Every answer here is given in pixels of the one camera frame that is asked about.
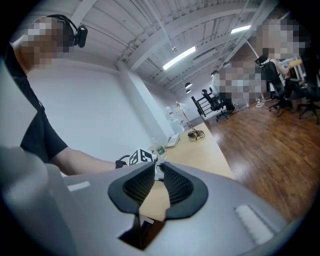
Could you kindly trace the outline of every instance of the desk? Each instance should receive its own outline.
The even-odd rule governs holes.
[[[205,138],[190,141],[188,132],[191,130],[185,131],[175,147],[165,149],[167,160],[233,179],[228,163],[207,126],[201,123],[195,128],[204,131]],[[151,219],[163,221],[169,207],[169,195],[165,185],[163,182],[155,181],[139,211]]]

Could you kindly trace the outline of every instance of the water bottle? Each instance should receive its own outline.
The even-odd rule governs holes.
[[[161,146],[161,144],[156,140],[155,137],[153,137],[152,140],[154,141],[154,145],[155,145],[156,151],[158,152],[159,156],[163,160],[167,160],[166,151],[165,151],[164,147]]]

